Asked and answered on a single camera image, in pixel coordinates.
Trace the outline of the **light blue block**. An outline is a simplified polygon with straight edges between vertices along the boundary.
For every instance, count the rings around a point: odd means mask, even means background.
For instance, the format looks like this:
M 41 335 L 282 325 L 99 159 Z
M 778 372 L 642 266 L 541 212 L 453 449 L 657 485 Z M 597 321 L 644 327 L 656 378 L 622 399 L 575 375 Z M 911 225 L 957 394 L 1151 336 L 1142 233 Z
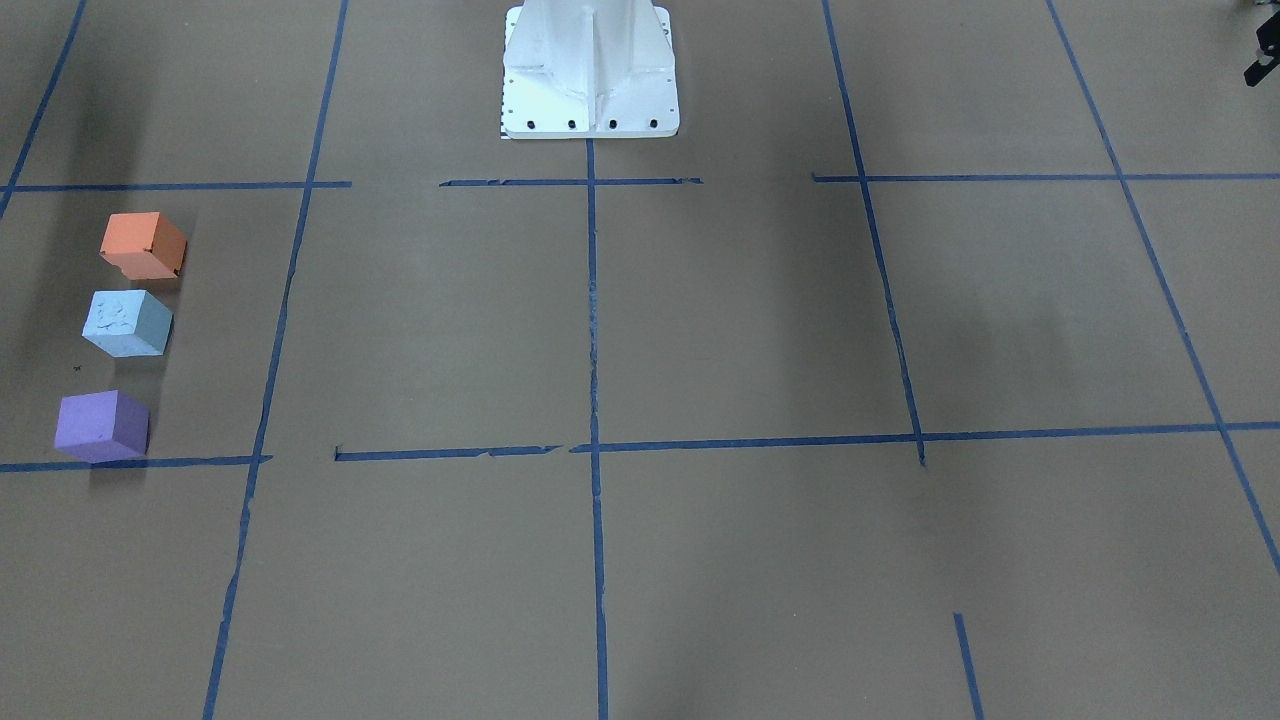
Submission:
M 100 290 L 81 336 L 111 357 L 163 356 L 173 311 L 146 290 Z

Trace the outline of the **orange block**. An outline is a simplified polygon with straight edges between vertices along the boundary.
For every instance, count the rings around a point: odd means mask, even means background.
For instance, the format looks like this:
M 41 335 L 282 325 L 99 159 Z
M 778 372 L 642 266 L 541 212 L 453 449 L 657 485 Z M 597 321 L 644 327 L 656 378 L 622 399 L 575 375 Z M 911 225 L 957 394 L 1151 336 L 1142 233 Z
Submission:
M 166 281 L 180 275 L 187 245 L 187 236 L 160 211 L 115 213 L 99 255 L 131 281 Z

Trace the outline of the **purple block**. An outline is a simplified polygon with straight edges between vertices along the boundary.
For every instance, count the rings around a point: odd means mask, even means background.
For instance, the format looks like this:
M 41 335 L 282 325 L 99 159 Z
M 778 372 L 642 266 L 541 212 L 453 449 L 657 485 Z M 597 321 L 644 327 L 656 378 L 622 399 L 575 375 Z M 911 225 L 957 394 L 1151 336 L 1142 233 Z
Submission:
M 60 401 L 54 448 L 88 464 L 142 457 L 148 428 L 148 406 L 119 389 L 72 395 Z

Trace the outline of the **brown paper table cover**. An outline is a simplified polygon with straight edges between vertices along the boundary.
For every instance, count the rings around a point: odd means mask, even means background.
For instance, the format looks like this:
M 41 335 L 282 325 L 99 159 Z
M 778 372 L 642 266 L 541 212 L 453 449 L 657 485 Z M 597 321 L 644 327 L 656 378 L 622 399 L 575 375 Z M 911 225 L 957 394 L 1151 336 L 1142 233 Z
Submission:
M 3 4 L 5 719 L 1277 716 L 1277 6 L 668 8 L 544 143 L 507 1 Z

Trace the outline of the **white pedestal column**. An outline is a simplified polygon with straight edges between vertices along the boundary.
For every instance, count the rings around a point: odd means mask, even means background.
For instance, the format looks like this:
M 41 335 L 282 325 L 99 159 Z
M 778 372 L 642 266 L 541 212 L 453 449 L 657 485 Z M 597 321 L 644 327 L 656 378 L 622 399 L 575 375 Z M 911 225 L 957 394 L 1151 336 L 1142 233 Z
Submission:
M 668 138 L 681 126 L 669 12 L 652 1 L 525 1 L 506 12 L 500 135 Z

